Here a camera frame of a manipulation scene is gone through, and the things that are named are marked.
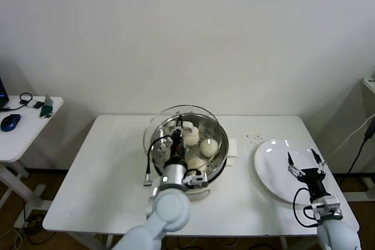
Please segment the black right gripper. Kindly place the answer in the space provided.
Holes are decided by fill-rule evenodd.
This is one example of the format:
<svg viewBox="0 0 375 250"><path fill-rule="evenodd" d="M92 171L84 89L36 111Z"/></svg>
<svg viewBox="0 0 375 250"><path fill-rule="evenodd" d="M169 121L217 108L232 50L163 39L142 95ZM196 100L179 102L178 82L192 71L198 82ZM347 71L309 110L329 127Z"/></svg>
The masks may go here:
<svg viewBox="0 0 375 250"><path fill-rule="evenodd" d="M326 162L322 160L320 155L311 149L313 157L318 164L318 168L308 168L300 170L294 165L292 157L288 152L288 171L293 175L297 176L297 180L301 183L306 184L309 192L310 200L317 200L321 197L328 196L328 192L323 185L323 180L326 177L324 167Z"/></svg>

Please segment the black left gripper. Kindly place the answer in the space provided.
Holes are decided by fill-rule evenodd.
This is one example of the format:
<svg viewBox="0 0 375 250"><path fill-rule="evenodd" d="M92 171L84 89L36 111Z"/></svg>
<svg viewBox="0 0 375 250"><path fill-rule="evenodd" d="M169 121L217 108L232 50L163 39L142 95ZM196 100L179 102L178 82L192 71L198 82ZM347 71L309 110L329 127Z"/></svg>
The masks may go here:
<svg viewBox="0 0 375 250"><path fill-rule="evenodd" d="M176 127L183 128L183 117L179 115L176 119ZM183 141L183 131L176 129L172 132L172 145L170 157L185 161L185 145Z"/></svg>

